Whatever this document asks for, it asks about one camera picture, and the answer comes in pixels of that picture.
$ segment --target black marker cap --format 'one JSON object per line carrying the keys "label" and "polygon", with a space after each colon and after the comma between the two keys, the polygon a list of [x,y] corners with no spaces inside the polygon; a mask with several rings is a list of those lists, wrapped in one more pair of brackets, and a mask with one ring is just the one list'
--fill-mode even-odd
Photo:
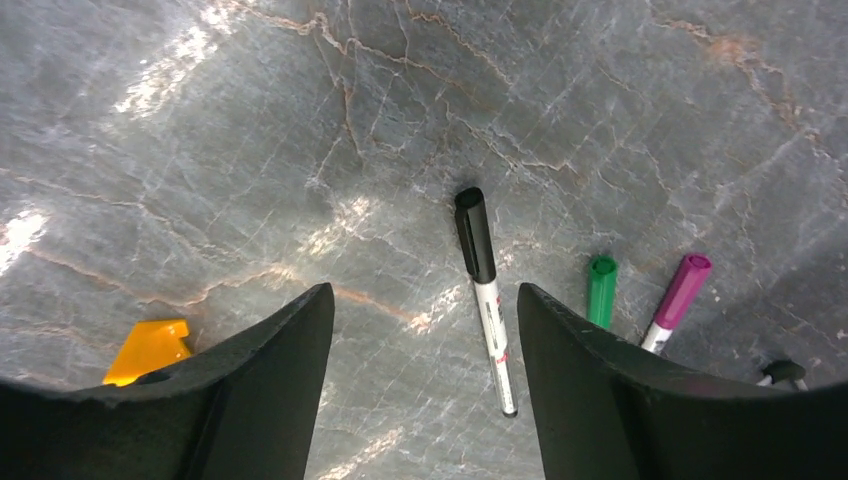
{"label": "black marker cap", "polygon": [[454,203],[456,229],[465,257],[465,268],[475,282],[493,282],[496,276],[495,255],[492,253],[492,237],[489,234],[483,191],[477,187],[463,190],[456,196]]}

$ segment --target gray marble countertop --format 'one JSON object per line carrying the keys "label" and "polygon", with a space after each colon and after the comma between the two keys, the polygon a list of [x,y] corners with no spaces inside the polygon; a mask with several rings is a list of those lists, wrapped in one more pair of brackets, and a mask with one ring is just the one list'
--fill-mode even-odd
{"label": "gray marble countertop", "polygon": [[[97,384],[132,326],[203,350],[329,281],[307,478],[541,478],[515,319],[620,263],[636,342],[754,381],[848,372],[838,0],[12,0],[0,5],[0,375]],[[453,225],[487,194],[520,412],[497,406]]]}

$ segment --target green marker cap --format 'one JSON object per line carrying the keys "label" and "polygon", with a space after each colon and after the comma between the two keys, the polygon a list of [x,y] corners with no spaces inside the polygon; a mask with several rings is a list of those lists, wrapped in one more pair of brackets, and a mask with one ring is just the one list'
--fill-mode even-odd
{"label": "green marker cap", "polygon": [[618,264],[612,257],[601,255],[589,264],[589,321],[609,329]]}

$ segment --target black marker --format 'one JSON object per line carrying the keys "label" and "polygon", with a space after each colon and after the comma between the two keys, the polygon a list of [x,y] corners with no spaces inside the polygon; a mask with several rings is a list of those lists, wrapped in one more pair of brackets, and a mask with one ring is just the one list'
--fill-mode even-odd
{"label": "black marker", "polygon": [[518,414],[518,407],[515,404],[512,379],[507,365],[509,353],[506,328],[498,284],[495,281],[495,256],[492,252],[489,220],[486,217],[486,202],[483,192],[477,187],[463,190],[454,202],[456,229],[462,244],[462,254],[465,256],[465,267],[474,280],[477,306],[480,308],[480,319],[483,321],[483,332],[486,335],[486,346],[489,349],[489,360],[492,363],[501,410],[507,417],[514,417]]}

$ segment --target yellow object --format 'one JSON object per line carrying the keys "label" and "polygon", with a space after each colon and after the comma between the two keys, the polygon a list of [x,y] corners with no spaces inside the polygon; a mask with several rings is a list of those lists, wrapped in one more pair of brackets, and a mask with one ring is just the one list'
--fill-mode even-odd
{"label": "yellow object", "polygon": [[138,377],[191,356],[182,339],[188,336],[184,318],[139,322],[127,337],[103,384],[123,387]]}

